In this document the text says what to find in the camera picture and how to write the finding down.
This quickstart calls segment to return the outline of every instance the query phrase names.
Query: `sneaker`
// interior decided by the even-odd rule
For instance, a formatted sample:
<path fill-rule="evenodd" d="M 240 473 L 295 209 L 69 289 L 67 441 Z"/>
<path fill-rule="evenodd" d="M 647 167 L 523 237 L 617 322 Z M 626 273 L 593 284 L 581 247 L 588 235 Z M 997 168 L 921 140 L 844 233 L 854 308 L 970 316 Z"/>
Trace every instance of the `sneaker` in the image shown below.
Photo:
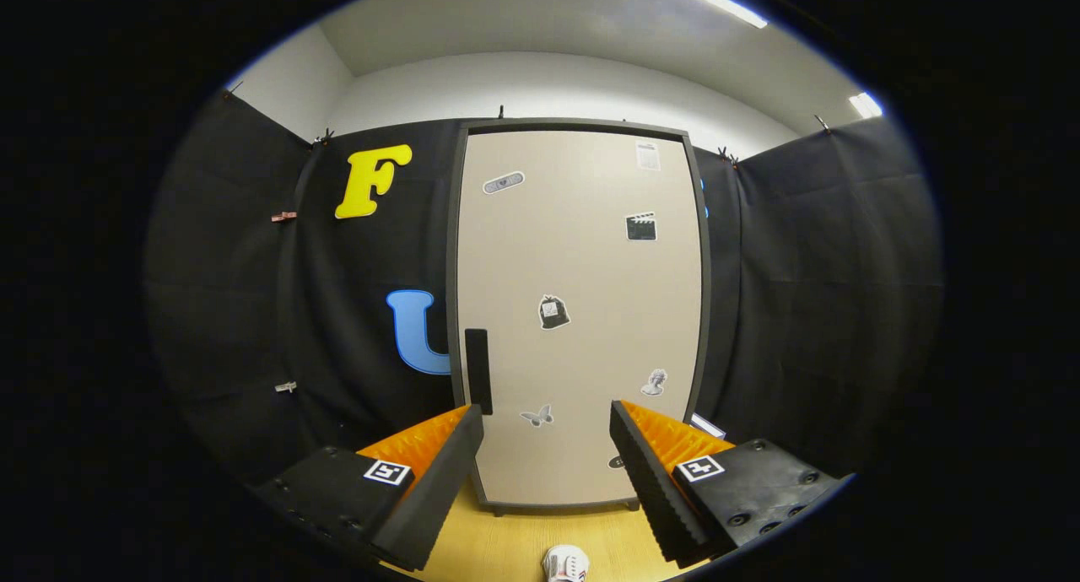
<path fill-rule="evenodd" d="M 584 582 L 589 573 L 589 557 L 577 546 L 559 544 L 548 550 L 543 569 L 548 573 L 548 582 Z"/>

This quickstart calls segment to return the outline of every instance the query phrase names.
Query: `black handle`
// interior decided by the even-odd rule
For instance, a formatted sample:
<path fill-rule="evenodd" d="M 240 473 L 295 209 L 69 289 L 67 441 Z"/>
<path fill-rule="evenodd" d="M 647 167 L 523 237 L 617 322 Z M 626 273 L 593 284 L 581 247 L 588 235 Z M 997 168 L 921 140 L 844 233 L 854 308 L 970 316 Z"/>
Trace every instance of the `black handle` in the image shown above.
<path fill-rule="evenodd" d="M 491 371 L 487 361 L 487 329 L 465 329 L 469 394 L 485 416 L 491 414 Z"/>

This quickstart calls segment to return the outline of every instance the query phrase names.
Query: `blue letter u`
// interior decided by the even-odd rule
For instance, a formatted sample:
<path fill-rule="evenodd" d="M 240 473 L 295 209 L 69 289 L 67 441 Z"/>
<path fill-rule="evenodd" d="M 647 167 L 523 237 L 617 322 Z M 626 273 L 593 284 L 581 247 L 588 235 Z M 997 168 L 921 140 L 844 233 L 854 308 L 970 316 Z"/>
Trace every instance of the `blue letter u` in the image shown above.
<path fill-rule="evenodd" d="M 450 355 L 437 354 L 428 346 L 428 309 L 435 297 L 428 290 L 394 290 L 387 296 L 394 311 L 394 339 L 402 361 L 421 374 L 450 375 Z"/>

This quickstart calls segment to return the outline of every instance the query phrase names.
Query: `ceiling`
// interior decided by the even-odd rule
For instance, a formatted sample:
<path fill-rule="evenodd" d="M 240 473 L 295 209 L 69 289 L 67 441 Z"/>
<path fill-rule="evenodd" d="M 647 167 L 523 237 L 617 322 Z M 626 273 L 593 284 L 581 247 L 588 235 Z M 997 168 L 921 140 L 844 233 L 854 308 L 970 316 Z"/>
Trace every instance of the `ceiling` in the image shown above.
<path fill-rule="evenodd" d="M 702 0 L 359 0 L 320 22 L 354 76 L 471 52 L 563 52 L 666 71 L 799 135 L 860 119 L 856 83 L 775 24 Z"/>

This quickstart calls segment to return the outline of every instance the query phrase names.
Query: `yellow letter f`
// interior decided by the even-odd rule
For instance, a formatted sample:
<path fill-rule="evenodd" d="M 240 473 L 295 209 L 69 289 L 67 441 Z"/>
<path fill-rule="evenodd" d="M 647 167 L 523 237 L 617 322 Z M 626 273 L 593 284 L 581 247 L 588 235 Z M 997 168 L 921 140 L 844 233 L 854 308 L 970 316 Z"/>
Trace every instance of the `yellow letter f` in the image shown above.
<path fill-rule="evenodd" d="M 375 166 L 381 160 L 393 160 L 393 162 L 382 163 L 382 166 L 376 171 Z M 372 187 L 375 187 L 375 192 L 380 197 L 386 194 L 390 190 L 390 182 L 394 179 L 393 163 L 408 164 L 409 160 L 413 160 L 413 148 L 409 148 L 408 145 L 365 150 L 349 157 L 352 171 L 349 172 L 349 181 L 345 187 L 345 199 L 334 212 L 334 216 L 338 219 L 346 219 L 374 214 L 378 204 L 372 199 Z"/>

